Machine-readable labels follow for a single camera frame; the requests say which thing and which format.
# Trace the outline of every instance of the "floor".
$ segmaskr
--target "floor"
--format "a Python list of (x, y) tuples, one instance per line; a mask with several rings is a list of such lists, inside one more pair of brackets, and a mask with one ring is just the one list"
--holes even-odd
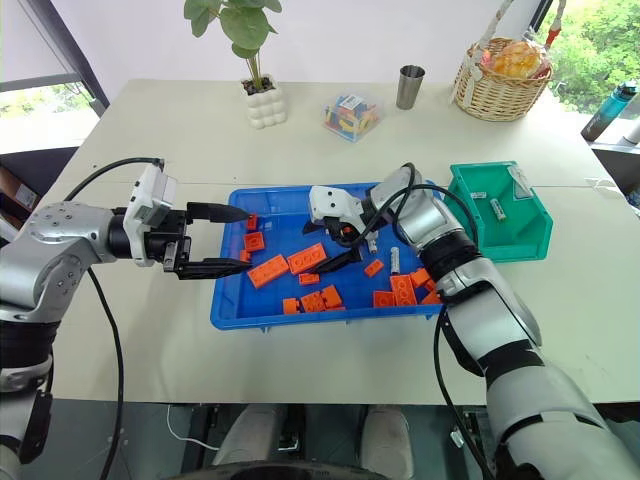
[[(242, 406), (221, 410), (208, 442), (219, 445)], [(181, 436), (189, 431), (192, 408), (173, 406), (171, 425)], [(357, 445), (362, 418), (359, 405), (306, 406), (305, 453), (309, 460), (357, 465)], [(405, 406), (415, 462), (415, 480), (480, 480), (464, 467), (464, 450), (449, 439), (453, 418), (445, 407)], [(175, 439), (166, 424), (164, 404), (126, 403), (120, 448), (109, 480), (156, 480), (180, 473), (184, 442)], [(99, 478), (115, 416), (113, 402), (55, 400), (49, 438), (43, 454), (23, 468), (24, 480), (75, 480)], [(640, 464), (640, 423), (610, 422), (612, 431), (631, 449)], [(207, 452), (205, 465), (214, 452)]]

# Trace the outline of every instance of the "black cable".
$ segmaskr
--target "black cable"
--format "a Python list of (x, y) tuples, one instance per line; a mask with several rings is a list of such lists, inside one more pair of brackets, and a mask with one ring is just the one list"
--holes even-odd
[(91, 175), (89, 175), (87, 178), (85, 178), (82, 182), (80, 182), (78, 184), (78, 186), (76, 188), (71, 190), (69, 195), (64, 197), (64, 201), (65, 202), (69, 202), (69, 201), (73, 200), (73, 198), (78, 193), (80, 193), (80, 191), (83, 190), (84, 187), (89, 185), (91, 182), (93, 182), (100, 175), (102, 175), (104, 173), (107, 173), (108, 171), (113, 170), (114, 168), (118, 168), (118, 167), (121, 167), (123, 165), (129, 165), (129, 164), (132, 164), (132, 163), (151, 163), (153, 165), (158, 165), (160, 167), (160, 169), (164, 168), (164, 160), (162, 158), (133, 157), (133, 158), (125, 158), (123, 160), (118, 160), (117, 162), (113, 162), (113, 163), (110, 163), (109, 165), (105, 165), (104, 167), (96, 170)]
[(98, 297), (100, 298), (100, 303), (102, 304), (104, 313), (109, 319), (109, 325), (111, 325), (111, 331), (113, 332), (113, 341), (116, 347), (116, 359), (118, 361), (118, 403), (116, 407), (116, 421), (114, 423), (113, 438), (111, 440), (111, 446), (109, 447), (109, 453), (107, 454), (107, 458), (104, 461), (104, 466), (102, 467), (102, 473), (100, 474), (100, 480), (106, 480), (106, 478), (109, 476), (111, 464), (113, 463), (113, 459), (116, 456), (116, 452), (118, 450), (118, 442), (120, 441), (120, 428), (122, 426), (122, 405), (124, 402), (124, 361), (122, 359), (122, 345), (120, 344), (118, 326), (116, 325), (116, 321), (113, 318), (113, 314), (111, 313), (111, 309), (109, 308), (107, 299), (104, 296), (104, 292), (102, 291), (100, 282), (98, 282), (98, 278), (96, 277), (96, 274), (93, 273), (91, 267), (87, 268), (87, 273), (89, 274), (89, 277), (91, 277), (93, 285), (96, 287), (96, 292), (98, 292)]
[(460, 413), (458, 412), (456, 407), (453, 405), (453, 402), (451, 401), (451, 397), (449, 396), (449, 392), (447, 391), (447, 387), (444, 384), (444, 379), (442, 378), (442, 371), (440, 370), (439, 341), (440, 341), (440, 330), (442, 329), (442, 323), (445, 321), (445, 317), (446, 317), (446, 310), (447, 310), (447, 307), (443, 305), (442, 309), (440, 309), (440, 313), (438, 314), (438, 320), (436, 321), (436, 331), (433, 335), (433, 366), (436, 370), (436, 378), (438, 379), (438, 386), (440, 387), (440, 391), (442, 392), (444, 401), (446, 402), (447, 406), (449, 407), (449, 409), (451, 410), (451, 412), (453, 413), (456, 419), (456, 423), (458, 424), (458, 429), (460, 430), (460, 434), (462, 435), (465, 443), (469, 447), (469, 450), (471, 451), (471, 454), (473, 455), (473, 458), (475, 459), (476, 463), (480, 467), (480, 470), (482, 470), (482, 473), (484, 474), (484, 478), (489, 480), (495, 480), (495, 475), (493, 474), (491, 469), (489, 469), (489, 465), (487, 465), (485, 458), (483, 457), (482, 453), (480, 453), (480, 450), (478, 450), (478, 446), (471, 438), (471, 435), (469, 434), (469, 430), (467, 430), (467, 427), (462, 421), (462, 417), (460, 416)]
[[(150, 163), (153, 165), (158, 165), (160, 169), (164, 167), (164, 160), (161, 158), (147, 158), (147, 157), (134, 157), (134, 158), (125, 158), (123, 160), (118, 160), (117, 162), (110, 163), (109, 165), (105, 165), (104, 167), (96, 170), (87, 178), (85, 178), (77, 187), (75, 187), (69, 195), (64, 198), (65, 202), (69, 202), (74, 199), (74, 197), (83, 190), (87, 185), (89, 185), (92, 181), (98, 178), (100, 175), (113, 170), (114, 168), (121, 167), (123, 165), (129, 165), (132, 163)], [(91, 277), (91, 281), (96, 288), (96, 292), (98, 293), (98, 297), (100, 298), (100, 303), (102, 304), (102, 308), (104, 309), (104, 313), (107, 315), (107, 319), (109, 320), (109, 325), (111, 326), (111, 332), (113, 333), (113, 343), (116, 349), (116, 360), (118, 363), (118, 399), (116, 403), (116, 419), (113, 425), (113, 437), (111, 441), (111, 446), (109, 447), (109, 453), (107, 454), (107, 458), (104, 461), (104, 465), (102, 467), (102, 473), (100, 474), (100, 480), (106, 480), (109, 476), (109, 471), (111, 470), (111, 465), (113, 464), (113, 459), (115, 458), (116, 452), (118, 450), (118, 443), (120, 441), (120, 429), (122, 428), (122, 408), (124, 404), (124, 361), (122, 358), (122, 345), (120, 344), (120, 334), (118, 333), (118, 326), (116, 325), (115, 318), (111, 313), (111, 309), (109, 308), (109, 304), (107, 299), (104, 296), (104, 292), (102, 291), (102, 286), (98, 281), (98, 277), (96, 277), (95, 273), (91, 268), (87, 269), (87, 273), (89, 277)], [(47, 378), (47, 387), (49, 391), (51, 391), (51, 384), (53, 384), (53, 364), (51, 365), (51, 372), (49, 377)]]
[(454, 202), (456, 202), (458, 204), (458, 206), (462, 209), (464, 214), (467, 216), (467, 219), (469, 220), (469, 224), (471, 226), (471, 233), (472, 233), (472, 236), (473, 236), (473, 241), (474, 241), (474, 243), (476, 245), (478, 244), (478, 227), (476, 225), (475, 219), (473, 218), (473, 215), (471, 214), (471, 211), (465, 205), (465, 203), (457, 195), (455, 195), (454, 193), (450, 192), (446, 188), (439, 187), (437, 185), (427, 185), (427, 184), (412, 185), (410, 187), (406, 187), (406, 188), (402, 188), (402, 189), (398, 190), (396, 193), (391, 195), (387, 199), (387, 201), (384, 202), (382, 207), (380, 207), (380, 209), (373, 215), (373, 217), (371, 217), (371, 220), (369, 220), (369, 223), (367, 223), (367, 225), (364, 227), (364, 230), (362, 231), (362, 233), (360, 235), (358, 235), (354, 240), (352, 240), (350, 242), (347, 242), (345, 240), (342, 240), (342, 239), (338, 238), (336, 240), (336, 243), (338, 245), (340, 245), (341, 247), (344, 247), (344, 248), (354, 248), (354, 247), (360, 245), (360, 243), (362, 243), (365, 240), (365, 237), (367, 236), (367, 234), (373, 229), (373, 227), (376, 225), (376, 223), (378, 223), (378, 220), (380, 220), (380, 218), (382, 218), (382, 215), (384, 215), (384, 213), (389, 209), (389, 206), (400, 195), (402, 195), (405, 192), (411, 192), (413, 190), (435, 190), (436, 192), (440, 192), (443, 195), (449, 196)]
[[(416, 166), (411, 162), (407, 162), (403, 165), (403, 167), (409, 168), (409, 183), (407, 184), (407, 187), (411, 187), (413, 185), (413, 182), (415, 182), (416, 180)], [(400, 220), (400, 212), (402, 212), (405, 203), (407, 203), (407, 200), (409, 200), (409, 195), (411, 195), (411, 192), (406, 192), (402, 196), (400, 205), (398, 205), (395, 215), (393, 216), (393, 223), (391, 224), (391, 228), (393, 228), (393, 233), (396, 235), (396, 238), (405, 245), (409, 245), (409, 242), (407, 242), (407, 240), (404, 238), (404, 235), (400, 235), (400, 231), (398, 230), (398, 221)]]

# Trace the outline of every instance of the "blue plastic tray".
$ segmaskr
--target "blue plastic tray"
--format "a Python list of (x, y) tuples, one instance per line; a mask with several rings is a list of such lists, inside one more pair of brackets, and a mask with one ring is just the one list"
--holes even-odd
[[(335, 185), (354, 196), (364, 198), (372, 183)], [(251, 262), (259, 265), (281, 253), (285, 258), (321, 242), (328, 256), (343, 253), (344, 248), (331, 240), (324, 230), (303, 235), (302, 228), (309, 220), (309, 186), (251, 188), (234, 191), (229, 204), (240, 207), (259, 216), (258, 230), (262, 232), (266, 249), (254, 252)], [(244, 248), (243, 236), (247, 233), (246, 222), (227, 224), (224, 229), (220, 256), (239, 258)], [(417, 305), (409, 307), (373, 308), (374, 290), (391, 290), (389, 283), (390, 249), (400, 249), (400, 273), (408, 274), (422, 266), (412, 250), (398, 241), (391, 229), (380, 230), (378, 253), (371, 255), (366, 245), (360, 247), (363, 261), (353, 263), (337, 272), (320, 275), (320, 283), (300, 286), (298, 276), (286, 273), (280, 278), (256, 289), (246, 273), (216, 280), (211, 305), (211, 323), (221, 330), (237, 328), (267, 328), (310, 322), (328, 322), (351, 320), (365, 317), (388, 317), (398, 315), (431, 316), (440, 310), (439, 305)], [(364, 268), (374, 259), (384, 262), (385, 268), (373, 278), (364, 273)], [(300, 313), (284, 315), (282, 299), (300, 298), (327, 285), (335, 285), (343, 304), (344, 311)], [(426, 296), (427, 290), (416, 290), (418, 302)]]

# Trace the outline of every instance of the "green plastic bin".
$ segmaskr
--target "green plastic bin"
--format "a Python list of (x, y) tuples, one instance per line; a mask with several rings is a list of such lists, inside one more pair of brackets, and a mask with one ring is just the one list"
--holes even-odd
[[(451, 172), (449, 190), (471, 210), (483, 255), (494, 262), (541, 260), (547, 256), (553, 220), (526, 184), (516, 162), (451, 165)], [(450, 198), (445, 197), (444, 202), (471, 237), (462, 209)]]

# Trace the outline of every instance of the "stainless steel cup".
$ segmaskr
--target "stainless steel cup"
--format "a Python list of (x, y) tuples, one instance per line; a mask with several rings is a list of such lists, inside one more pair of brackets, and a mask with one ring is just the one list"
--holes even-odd
[(396, 106), (402, 110), (413, 108), (420, 90), (420, 84), (424, 78), (424, 68), (418, 65), (405, 65), (400, 69), (400, 83), (398, 84), (398, 97)]

